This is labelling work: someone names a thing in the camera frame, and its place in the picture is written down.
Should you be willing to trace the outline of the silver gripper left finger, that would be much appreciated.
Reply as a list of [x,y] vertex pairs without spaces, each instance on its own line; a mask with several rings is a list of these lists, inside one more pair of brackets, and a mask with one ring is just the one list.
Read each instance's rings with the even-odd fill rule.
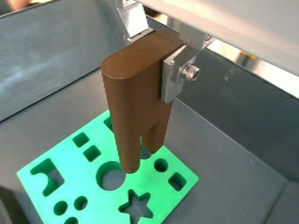
[[146,36],[153,29],[146,23],[144,6],[136,0],[116,0],[116,14],[128,46]]

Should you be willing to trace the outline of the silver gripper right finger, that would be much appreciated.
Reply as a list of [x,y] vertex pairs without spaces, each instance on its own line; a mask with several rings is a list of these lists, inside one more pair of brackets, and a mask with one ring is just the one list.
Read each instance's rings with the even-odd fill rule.
[[214,41],[205,32],[180,23],[178,38],[182,41],[180,48],[162,60],[161,99],[169,103],[182,91],[185,81],[196,81],[200,69],[194,66],[200,51]]

